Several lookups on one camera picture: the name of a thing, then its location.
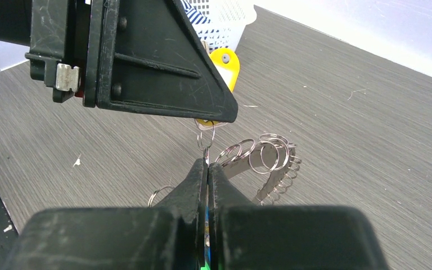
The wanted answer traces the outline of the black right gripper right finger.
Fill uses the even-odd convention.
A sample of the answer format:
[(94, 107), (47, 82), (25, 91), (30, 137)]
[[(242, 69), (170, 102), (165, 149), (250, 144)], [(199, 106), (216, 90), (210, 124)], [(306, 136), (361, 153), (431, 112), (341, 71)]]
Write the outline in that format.
[(374, 228), (342, 205), (257, 206), (208, 170), (211, 269), (387, 269)]

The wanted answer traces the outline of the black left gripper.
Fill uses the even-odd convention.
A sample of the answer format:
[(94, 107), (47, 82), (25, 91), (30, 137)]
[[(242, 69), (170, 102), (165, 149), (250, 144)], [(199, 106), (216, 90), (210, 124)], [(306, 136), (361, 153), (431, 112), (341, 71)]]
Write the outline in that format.
[(29, 47), (30, 76), (55, 103), (80, 97), (85, 107), (135, 114), (237, 118), (180, 1), (0, 1), (0, 41)]

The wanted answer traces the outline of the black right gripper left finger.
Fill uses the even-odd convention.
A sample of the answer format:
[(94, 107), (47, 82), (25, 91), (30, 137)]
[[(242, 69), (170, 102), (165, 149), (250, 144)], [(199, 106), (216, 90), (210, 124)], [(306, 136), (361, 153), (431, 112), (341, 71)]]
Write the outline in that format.
[(208, 165), (151, 208), (53, 208), (34, 214), (4, 269), (200, 269)]

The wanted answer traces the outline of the yellow key tag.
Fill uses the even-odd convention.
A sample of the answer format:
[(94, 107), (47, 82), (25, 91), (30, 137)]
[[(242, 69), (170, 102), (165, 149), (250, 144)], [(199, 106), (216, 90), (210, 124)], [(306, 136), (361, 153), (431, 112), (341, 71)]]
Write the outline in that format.
[[(228, 89), (233, 93), (240, 72), (240, 61), (230, 48), (218, 48), (209, 54), (215, 67), (225, 81)], [(225, 122), (195, 119), (196, 126), (201, 131), (218, 128), (226, 125)]]

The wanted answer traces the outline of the large metal keyring with rings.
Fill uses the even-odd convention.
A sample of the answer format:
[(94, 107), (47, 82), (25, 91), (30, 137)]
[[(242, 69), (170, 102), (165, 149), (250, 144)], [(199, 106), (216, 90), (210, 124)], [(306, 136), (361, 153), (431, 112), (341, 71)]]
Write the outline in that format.
[(246, 171), (267, 180), (252, 198), (257, 205), (273, 205), (285, 194), (298, 176), (301, 158), (296, 155), (297, 144), (282, 135), (261, 134), (225, 148), (215, 159), (231, 179)]

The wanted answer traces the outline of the blue white striped cloth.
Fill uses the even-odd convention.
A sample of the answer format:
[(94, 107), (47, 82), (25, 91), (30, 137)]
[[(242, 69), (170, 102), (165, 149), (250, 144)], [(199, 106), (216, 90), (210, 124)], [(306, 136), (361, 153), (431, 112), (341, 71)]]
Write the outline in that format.
[(205, 16), (202, 12), (194, 8), (194, 6), (189, 3), (189, 1), (181, 0), (181, 3), (191, 24), (198, 25), (198, 24), (210, 23), (210, 19), (207, 16)]

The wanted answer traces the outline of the white perforated plastic basket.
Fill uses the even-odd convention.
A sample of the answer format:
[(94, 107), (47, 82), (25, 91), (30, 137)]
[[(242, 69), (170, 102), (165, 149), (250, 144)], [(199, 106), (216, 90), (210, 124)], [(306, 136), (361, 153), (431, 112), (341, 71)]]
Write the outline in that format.
[(211, 51), (218, 48), (235, 51), (246, 26), (257, 19), (253, 1), (189, 0), (189, 3), (210, 19), (208, 24), (192, 26)]

